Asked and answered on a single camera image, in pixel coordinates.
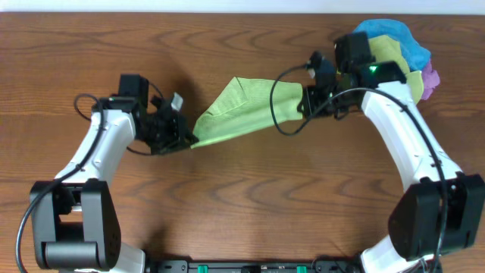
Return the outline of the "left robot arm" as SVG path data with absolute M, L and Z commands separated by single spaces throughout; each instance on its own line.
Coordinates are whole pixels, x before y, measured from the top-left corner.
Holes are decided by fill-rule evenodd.
M 117 93 L 94 98 L 90 125 L 73 158 L 51 181 L 30 191 L 25 220 L 33 227 L 42 269 L 62 272 L 144 272 L 146 253 L 122 241 L 110 185 L 134 141 L 150 155 L 188 149 L 197 137 L 181 115 L 183 98 L 169 99 L 138 74 L 123 74 Z

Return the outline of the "light green microfiber cloth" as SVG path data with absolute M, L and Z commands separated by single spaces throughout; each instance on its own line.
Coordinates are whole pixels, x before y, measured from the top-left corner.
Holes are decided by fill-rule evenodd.
M 275 122 L 297 121 L 302 85 L 264 79 L 233 77 L 221 94 L 197 119 L 193 149 L 253 133 Z

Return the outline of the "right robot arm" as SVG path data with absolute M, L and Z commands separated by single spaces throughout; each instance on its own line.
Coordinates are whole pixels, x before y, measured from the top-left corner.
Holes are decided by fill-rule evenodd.
M 305 64 L 315 83 L 305 88 L 298 110 L 306 120 L 362 111 L 382 137 L 404 190 L 387 236 L 361 253 L 361 270 L 439 271 L 441 256 L 474 245 L 483 178 L 465 174 L 443 151 L 416 107 L 405 72 L 394 60 L 380 60 L 365 33 L 340 37 L 334 52 L 335 61 L 315 52 Z

